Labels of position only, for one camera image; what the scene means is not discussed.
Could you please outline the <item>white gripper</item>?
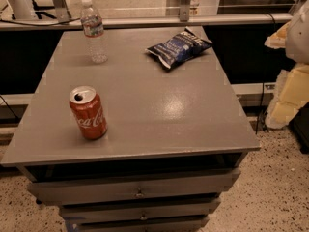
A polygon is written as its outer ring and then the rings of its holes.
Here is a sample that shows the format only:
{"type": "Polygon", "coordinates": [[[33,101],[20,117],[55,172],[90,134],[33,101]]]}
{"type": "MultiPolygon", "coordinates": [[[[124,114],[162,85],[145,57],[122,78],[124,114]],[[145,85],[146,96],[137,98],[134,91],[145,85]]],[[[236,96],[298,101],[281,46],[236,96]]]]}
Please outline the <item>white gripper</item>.
{"type": "Polygon", "coordinates": [[[267,108],[265,124],[271,129],[281,129],[309,102],[309,0],[290,23],[267,37],[265,46],[272,49],[286,47],[286,56],[297,62],[290,71],[282,70],[277,76],[273,99],[267,108]]]}

